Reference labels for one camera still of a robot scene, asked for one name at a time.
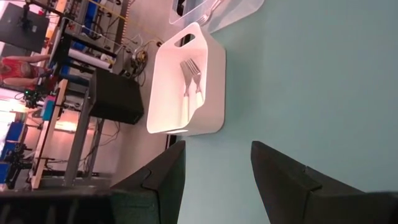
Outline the white plastic bin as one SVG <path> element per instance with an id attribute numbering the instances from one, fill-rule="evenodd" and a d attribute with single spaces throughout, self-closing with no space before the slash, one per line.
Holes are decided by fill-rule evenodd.
<path id="1" fill-rule="evenodd" d="M 179 46 L 180 40 L 191 40 Z M 201 71 L 204 102 L 197 107 L 196 84 L 189 88 L 189 120 L 181 123 L 185 82 L 180 62 L 193 59 Z M 147 112 L 147 130 L 151 134 L 179 136 L 210 134 L 224 123 L 226 86 L 226 51 L 196 22 L 161 45 L 155 56 L 154 74 Z"/>

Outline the teal box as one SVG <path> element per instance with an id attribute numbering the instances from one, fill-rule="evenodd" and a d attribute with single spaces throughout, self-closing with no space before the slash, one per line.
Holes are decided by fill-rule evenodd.
<path id="1" fill-rule="evenodd" d="M 44 99 L 42 111 L 40 113 L 43 121 L 50 121 L 52 119 L 53 111 L 56 107 L 56 96 L 47 96 Z"/>

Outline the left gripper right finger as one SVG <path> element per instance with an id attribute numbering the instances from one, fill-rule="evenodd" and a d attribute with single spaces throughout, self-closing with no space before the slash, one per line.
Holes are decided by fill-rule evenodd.
<path id="1" fill-rule="evenodd" d="M 398 224 L 398 192 L 363 192 L 260 141 L 251 164 L 271 224 Z"/>

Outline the black computer monitor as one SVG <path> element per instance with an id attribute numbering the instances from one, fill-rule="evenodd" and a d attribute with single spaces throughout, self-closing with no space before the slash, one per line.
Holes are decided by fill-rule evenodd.
<path id="1" fill-rule="evenodd" d="M 41 53 L 49 26 L 49 18 L 13 3 L 7 4 L 0 17 L 0 41 Z"/>

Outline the black standing desk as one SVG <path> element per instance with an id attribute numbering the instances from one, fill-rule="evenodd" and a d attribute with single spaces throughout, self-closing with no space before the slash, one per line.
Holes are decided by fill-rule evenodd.
<path id="1" fill-rule="evenodd" d="M 80 44 L 83 46 L 84 49 L 91 49 L 95 52 L 99 52 L 101 55 L 104 55 L 103 60 L 108 62 L 112 65 L 111 70 L 106 70 L 107 72 L 112 73 L 114 64 L 116 63 L 117 53 L 107 49 L 105 47 L 100 46 L 96 41 L 93 39 L 84 36 L 82 33 L 78 33 L 69 28 L 69 25 L 77 25 L 77 22 L 64 17 L 59 25 L 58 32 L 55 35 L 55 39 L 53 42 L 52 52 L 50 54 L 50 60 L 48 68 L 52 71 L 51 77 L 56 77 L 57 75 L 63 73 L 63 68 L 74 68 L 79 72 L 93 74 L 96 70 L 105 70 L 102 68 L 92 67 L 91 65 L 83 62 L 79 62 L 73 60 L 68 56 L 69 49 L 75 49 L 73 47 L 74 44 Z"/>

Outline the white roll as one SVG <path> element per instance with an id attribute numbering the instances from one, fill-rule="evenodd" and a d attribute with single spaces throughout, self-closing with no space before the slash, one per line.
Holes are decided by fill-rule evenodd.
<path id="1" fill-rule="evenodd" d="M 75 49 L 69 49 L 68 51 L 68 56 L 70 58 L 72 58 L 73 60 L 79 61 L 79 62 L 83 62 L 83 63 L 87 63 L 89 65 L 91 65 L 92 67 L 96 67 L 96 68 L 102 68 L 105 70 L 111 70 L 112 69 L 112 65 L 108 62 L 105 62 L 103 60 L 100 60 L 96 57 L 92 57 L 90 55 L 84 54 L 78 50 Z"/>

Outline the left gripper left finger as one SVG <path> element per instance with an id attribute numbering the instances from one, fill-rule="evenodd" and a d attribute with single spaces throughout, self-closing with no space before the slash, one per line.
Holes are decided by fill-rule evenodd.
<path id="1" fill-rule="evenodd" d="M 177 224 L 185 186 L 179 141 L 113 187 L 0 193 L 0 224 Z"/>

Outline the green table mat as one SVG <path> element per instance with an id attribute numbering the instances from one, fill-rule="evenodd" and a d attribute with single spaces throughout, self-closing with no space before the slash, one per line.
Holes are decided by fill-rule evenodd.
<path id="1" fill-rule="evenodd" d="M 222 129 L 186 138 L 178 224 L 267 224 L 261 141 L 357 189 L 398 191 L 398 0 L 266 0 L 214 33 Z"/>

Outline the person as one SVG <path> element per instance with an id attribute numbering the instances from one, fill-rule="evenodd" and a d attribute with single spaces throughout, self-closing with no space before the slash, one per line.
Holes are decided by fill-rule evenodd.
<path id="1" fill-rule="evenodd" d="M 10 86 L 32 87 L 37 84 L 44 67 L 34 65 L 50 58 L 50 55 L 8 56 L 0 58 L 0 82 Z"/>

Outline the black striped floor mat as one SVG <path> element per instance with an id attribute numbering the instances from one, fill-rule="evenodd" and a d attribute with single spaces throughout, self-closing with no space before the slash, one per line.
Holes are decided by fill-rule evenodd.
<path id="1" fill-rule="evenodd" d="M 128 44 L 126 30 L 129 23 L 129 10 L 131 2 L 135 0 L 106 0 L 101 7 L 102 12 L 108 18 L 108 24 L 104 28 L 103 43 L 105 47 L 116 49 L 120 45 Z"/>

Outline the blue storage bin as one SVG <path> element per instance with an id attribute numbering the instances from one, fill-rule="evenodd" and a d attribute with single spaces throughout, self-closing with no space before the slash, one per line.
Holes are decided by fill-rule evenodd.
<path id="1" fill-rule="evenodd" d="M 0 184 L 6 183 L 9 169 L 9 164 L 5 161 L 7 153 L 15 151 L 17 144 L 21 141 L 20 138 L 24 131 L 25 127 L 22 122 L 12 122 L 2 140 L 2 146 L 0 147 Z"/>

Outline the black computer tower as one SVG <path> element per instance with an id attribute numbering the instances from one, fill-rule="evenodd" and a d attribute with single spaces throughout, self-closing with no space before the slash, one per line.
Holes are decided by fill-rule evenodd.
<path id="1" fill-rule="evenodd" d="M 144 115 L 138 82 L 98 68 L 88 89 L 89 115 L 136 124 Z"/>

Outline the grey metal table frame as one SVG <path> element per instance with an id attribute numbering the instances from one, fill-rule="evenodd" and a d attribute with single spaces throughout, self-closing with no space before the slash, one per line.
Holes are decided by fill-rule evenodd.
<path id="1" fill-rule="evenodd" d="M 81 162 L 81 155 L 86 140 L 86 134 L 90 123 L 90 94 L 87 91 L 83 100 L 83 105 L 78 119 L 78 124 L 73 139 L 72 148 L 67 162 L 67 168 L 63 178 L 64 187 L 76 186 L 105 186 L 109 179 L 104 177 L 93 177 L 93 168 L 98 153 L 100 138 L 102 135 L 104 119 L 97 120 L 93 139 L 89 153 L 83 158 L 87 162 L 88 169 L 83 171 L 83 177 L 78 177 L 78 168 Z"/>

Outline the wooden top workbench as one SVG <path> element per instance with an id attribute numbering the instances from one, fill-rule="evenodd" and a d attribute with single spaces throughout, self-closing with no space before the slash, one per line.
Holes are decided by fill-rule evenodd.
<path id="1" fill-rule="evenodd" d="M 67 89 L 68 81 L 62 80 L 57 88 L 57 94 L 55 96 L 55 102 L 52 106 L 52 114 L 49 121 L 44 122 L 44 133 L 39 136 L 39 141 L 34 154 L 35 166 L 32 171 L 32 177 L 30 185 L 32 189 L 38 189 L 40 187 L 40 181 L 45 168 L 45 161 L 49 157 L 51 151 L 50 143 L 53 139 L 53 133 L 58 119 L 58 114 L 62 108 L 63 99 Z"/>

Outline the clear plastic bin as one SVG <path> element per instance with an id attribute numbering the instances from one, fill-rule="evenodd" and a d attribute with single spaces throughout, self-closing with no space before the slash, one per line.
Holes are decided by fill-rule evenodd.
<path id="1" fill-rule="evenodd" d="M 169 23 L 180 30 L 192 22 L 200 22 L 214 6 L 210 18 L 202 24 L 208 33 L 216 32 L 255 13 L 265 0 L 173 0 Z"/>

